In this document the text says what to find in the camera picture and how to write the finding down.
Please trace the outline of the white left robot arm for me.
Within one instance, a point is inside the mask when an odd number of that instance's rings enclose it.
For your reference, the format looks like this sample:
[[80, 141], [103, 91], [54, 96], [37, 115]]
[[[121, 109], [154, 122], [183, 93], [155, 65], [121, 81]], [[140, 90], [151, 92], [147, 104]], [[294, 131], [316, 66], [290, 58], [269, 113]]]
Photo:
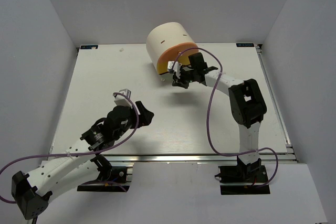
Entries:
[[14, 174], [11, 195], [24, 219], [36, 219], [49, 203], [74, 187], [113, 180], [117, 172], [101, 151], [112, 147], [127, 130], [150, 125], [153, 117], [141, 101], [117, 105], [85, 131], [64, 157], [53, 158], [26, 174]]

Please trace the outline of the yellow drawer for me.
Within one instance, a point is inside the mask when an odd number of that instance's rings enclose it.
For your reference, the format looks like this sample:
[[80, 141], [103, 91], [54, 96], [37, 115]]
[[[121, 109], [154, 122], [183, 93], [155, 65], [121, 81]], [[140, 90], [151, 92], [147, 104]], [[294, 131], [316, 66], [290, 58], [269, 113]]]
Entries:
[[169, 72], [172, 68], [175, 68], [178, 64], [189, 65], [189, 54], [163, 54], [159, 56], [157, 63], [154, 64], [155, 69], [159, 75]]

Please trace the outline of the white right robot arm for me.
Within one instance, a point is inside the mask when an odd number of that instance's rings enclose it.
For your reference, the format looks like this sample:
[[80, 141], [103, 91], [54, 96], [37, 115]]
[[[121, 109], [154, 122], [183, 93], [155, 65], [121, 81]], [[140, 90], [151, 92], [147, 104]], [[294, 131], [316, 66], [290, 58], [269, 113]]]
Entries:
[[257, 81], [236, 79], [224, 74], [216, 67], [209, 67], [200, 52], [188, 58], [190, 66], [187, 69], [176, 61], [168, 62], [167, 70], [172, 74], [172, 86], [187, 89], [190, 83], [198, 82], [213, 89], [206, 118], [208, 136], [210, 136], [209, 113], [214, 92], [219, 91], [227, 95], [230, 111], [239, 127], [237, 162], [245, 166], [259, 164], [261, 161], [258, 153], [259, 129], [267, 112], [267, 106]]

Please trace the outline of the orange drawer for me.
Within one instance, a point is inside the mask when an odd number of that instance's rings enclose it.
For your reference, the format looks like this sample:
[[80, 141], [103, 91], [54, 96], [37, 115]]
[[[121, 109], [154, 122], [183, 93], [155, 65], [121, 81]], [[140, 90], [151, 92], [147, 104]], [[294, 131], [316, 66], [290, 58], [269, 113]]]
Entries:
[[158, 59], [158, 64], [164, 64], [168, 61], [175, 60], [178, 55], [182, 53], [181, 56], [178, 58], [178, 62], [180, 62], [183, 65], [189, 65], [189, 55], [198, 53], [197, 45], [193, 42], [185, 42], [178, 44], [176, 46], [170, 47], [167, 49], [164, 53], [161, 54], [161, 56]]

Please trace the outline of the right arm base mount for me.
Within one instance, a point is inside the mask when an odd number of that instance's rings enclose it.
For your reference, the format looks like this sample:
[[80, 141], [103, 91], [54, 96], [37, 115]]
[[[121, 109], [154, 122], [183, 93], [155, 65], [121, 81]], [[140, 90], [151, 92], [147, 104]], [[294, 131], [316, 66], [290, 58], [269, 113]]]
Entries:
[[219, 166], [214, 177], [220, 182], [221, 195], [269, 195], [266, 168], [258, 158], [252, 164], [244, 164], [238, 157], [235, 166]]

